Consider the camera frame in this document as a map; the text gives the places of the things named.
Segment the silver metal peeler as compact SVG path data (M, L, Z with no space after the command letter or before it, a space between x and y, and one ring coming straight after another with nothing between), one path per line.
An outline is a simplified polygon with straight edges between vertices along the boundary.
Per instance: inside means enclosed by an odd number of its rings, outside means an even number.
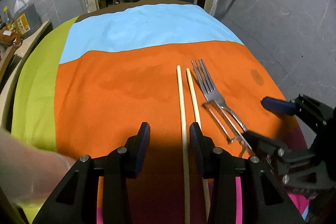
M238 143L241 147L239 157L252 155L252 147L243 136L248 131L246 125L229 107L222 108L214 100L206 101L202 106L210 114L217 127L222 132L228 144Z

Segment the white ceramic utensil holder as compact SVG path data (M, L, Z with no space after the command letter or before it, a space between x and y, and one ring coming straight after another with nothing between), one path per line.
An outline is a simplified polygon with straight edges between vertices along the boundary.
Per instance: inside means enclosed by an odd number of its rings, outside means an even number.
M1 188L14 204L44 202L75 162L26 145L1 128Z

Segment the silver metal fork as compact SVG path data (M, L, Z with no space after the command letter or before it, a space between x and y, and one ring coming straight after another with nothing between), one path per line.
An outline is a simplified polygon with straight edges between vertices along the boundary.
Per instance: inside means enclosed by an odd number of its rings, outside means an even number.
M207 101L215 101L222 110L225 110L234 118L244 132L248 131L246 125L242 122L238 115L226 104L224 97L216 87L204 61L202 59L198 59L191 61L191 63L205 99Z

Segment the light wooden chopstick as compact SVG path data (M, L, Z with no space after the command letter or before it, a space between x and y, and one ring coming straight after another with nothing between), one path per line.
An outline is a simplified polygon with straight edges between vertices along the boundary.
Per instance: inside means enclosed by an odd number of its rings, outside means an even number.
M185 223L190 223L190 179L189 179L189 156L187 145L187 124L185 101L183 94L183 82L181 66L177 66L177 81L179 94L179 108L181 116L181 137L182 137L182 154L183 154L183 181L185 192Z
M195 88L194 88L193 77L191 75L191 71L189 68L186 69L186 74L187 74L187 80L188 80L190 94L191 94L191 100L193 104L194 118L195 118L195 121L198 123L199 127L202 128L201 118L199 114L199 107L198 107L198 102L197 102L197 96L196 96ZM202 183L203 183L203 193L204 193L204 198L205 198L206 220L208 220L209 213L210 213L210 204L211 204L210 203L210 191L209 191L208 181L203 178Z

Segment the multicolour striped table cloth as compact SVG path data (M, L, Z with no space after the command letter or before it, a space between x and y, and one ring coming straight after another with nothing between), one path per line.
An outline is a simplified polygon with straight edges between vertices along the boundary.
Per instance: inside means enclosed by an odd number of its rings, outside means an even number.
M51 31L19 76L11 132L77 159L108 154L147 122L144 166L127 183L132 220L184 223L177 71L196 59L248 128L306 148L295 118L262 107L264 97L283 95L235 34L196 5L155 0L86 14Z

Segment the wooden cutting board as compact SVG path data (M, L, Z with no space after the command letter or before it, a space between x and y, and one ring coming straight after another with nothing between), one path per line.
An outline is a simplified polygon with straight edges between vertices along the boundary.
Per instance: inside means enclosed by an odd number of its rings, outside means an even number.
M6 81L14 69L17 67L21 58L16 54L19 46L10 46L5 51L3 59L1 59L0 81Z

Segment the orange sauce packet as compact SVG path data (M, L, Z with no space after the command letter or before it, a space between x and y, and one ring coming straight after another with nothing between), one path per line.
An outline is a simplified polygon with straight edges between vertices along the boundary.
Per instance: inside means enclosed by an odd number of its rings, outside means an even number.
M9 30L0 30L0 43L5 46L17 46L22 45L22 38L20 34L9 31Z

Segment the large clear oil jug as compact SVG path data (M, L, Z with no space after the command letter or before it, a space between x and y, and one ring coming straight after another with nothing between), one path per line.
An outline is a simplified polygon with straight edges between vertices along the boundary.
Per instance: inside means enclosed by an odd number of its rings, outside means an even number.
M14 20L22 39L31 36L41 27L42 21L30 0L16 0L14 6Z

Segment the small seasoning bottle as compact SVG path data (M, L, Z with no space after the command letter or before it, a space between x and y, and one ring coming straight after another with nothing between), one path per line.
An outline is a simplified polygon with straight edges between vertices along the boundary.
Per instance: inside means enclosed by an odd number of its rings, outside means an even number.
M8 6L5 6L3 8L4 16L5 16L5 22L7 26L11 26L14 22L13 16L11 15Z

